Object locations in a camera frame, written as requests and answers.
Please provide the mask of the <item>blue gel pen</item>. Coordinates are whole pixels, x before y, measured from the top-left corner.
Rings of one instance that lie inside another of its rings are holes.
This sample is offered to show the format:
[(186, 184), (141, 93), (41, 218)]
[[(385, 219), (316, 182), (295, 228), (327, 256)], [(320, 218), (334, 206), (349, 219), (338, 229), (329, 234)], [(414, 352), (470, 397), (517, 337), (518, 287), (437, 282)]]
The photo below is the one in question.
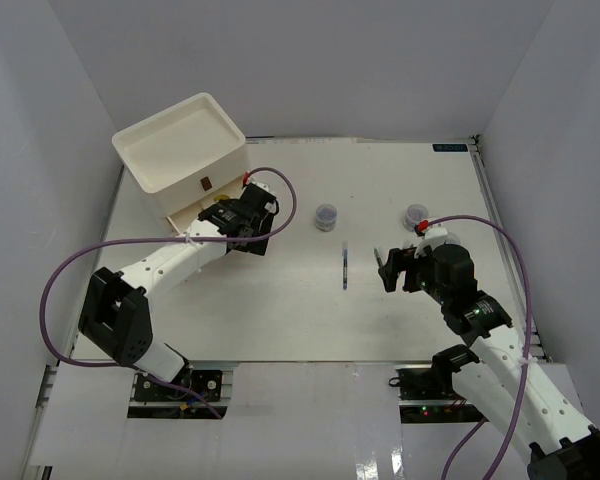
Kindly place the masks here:
[(348, 242), (342, 242), (342, 289), (343, 291), (348, 290)]

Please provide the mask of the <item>clear jar of paper clips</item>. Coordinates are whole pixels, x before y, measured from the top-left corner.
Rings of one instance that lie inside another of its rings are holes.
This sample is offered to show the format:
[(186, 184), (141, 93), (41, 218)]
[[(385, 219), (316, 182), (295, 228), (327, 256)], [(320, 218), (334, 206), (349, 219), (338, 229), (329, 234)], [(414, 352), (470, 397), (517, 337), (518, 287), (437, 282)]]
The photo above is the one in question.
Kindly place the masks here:
[(323, 232), (332, 231), (337, 222), (338, 211), (331, 204), (321, 204), (315, 210), (314, 226)]

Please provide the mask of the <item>green gel pen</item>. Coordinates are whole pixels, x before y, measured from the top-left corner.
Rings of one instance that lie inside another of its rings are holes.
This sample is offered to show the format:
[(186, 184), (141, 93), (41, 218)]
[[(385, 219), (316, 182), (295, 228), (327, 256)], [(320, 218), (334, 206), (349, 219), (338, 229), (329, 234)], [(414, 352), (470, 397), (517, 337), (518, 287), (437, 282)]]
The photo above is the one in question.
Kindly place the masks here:
[(374, 258), (376, 260), (378, 267), (382, 267), (384, 265), (384, 257), (383, 257), (381, 248), (375, 246), (373, 248), (373, 252), (374, 252)]

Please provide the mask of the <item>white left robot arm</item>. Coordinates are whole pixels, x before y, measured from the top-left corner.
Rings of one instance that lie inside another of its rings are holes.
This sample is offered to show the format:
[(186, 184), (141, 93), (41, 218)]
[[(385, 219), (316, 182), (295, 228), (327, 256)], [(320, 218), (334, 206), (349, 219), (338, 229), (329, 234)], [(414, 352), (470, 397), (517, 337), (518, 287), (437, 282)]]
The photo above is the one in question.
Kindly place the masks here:
[(184, 357), (154, 335), (152, 305), (233, 250), (263, 255), (267, 242), (252, 239), (271, 231), (278, 207), (267, 185), (249, 182), (239, 198), (222, 199), (199, 212), (174, 243), (117, 272), (100, 268), (89, 282), (80, 333), (116, 364), (156, 377), (168, 398), (182, 398), (192, 377)]

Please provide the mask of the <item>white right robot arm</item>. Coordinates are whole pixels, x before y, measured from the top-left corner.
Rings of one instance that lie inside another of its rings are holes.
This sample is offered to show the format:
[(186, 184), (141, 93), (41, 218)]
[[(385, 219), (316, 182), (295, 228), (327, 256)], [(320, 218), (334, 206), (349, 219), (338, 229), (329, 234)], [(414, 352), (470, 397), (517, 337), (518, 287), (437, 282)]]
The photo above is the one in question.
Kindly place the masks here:
[(378, 273), (387, 292), (402, 281), (404, 291), (431, 297), (461, 340), (436, 353), (414, 387), (467, 400), (528, 458), (531, 479), (600, 479), (600, 428), (526, 356), (511, 317), (479, 289), (466, 249), (394, 248)]

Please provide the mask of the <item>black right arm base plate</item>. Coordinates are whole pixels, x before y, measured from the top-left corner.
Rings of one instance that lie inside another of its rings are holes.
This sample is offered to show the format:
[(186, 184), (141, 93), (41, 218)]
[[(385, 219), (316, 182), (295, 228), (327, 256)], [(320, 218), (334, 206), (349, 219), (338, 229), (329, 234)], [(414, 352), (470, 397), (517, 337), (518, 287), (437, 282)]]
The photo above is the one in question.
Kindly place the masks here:
[(398, 365), (395, 373), (388, 380), (388, 385), (398, 390), (399, 398), (403, 402), (441, 401), (456, 409), (470, 405), (468, 400), (439, 380), (429, 364)]

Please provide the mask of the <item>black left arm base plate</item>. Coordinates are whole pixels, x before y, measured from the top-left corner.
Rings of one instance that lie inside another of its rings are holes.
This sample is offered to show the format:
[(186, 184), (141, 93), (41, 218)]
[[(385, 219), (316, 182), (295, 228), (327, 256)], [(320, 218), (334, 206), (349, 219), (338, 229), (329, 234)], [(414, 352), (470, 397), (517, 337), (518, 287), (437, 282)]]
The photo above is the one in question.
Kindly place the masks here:
[(142, 403), (198, 401), (191, 391), (209, 403), (217, 402), (222, 397), (223, 372), (221, 370), (193, 369), (187, 370), (174, 388), (166, 381), (156, 382), (146, 373), (137, 374), (131, 399)]

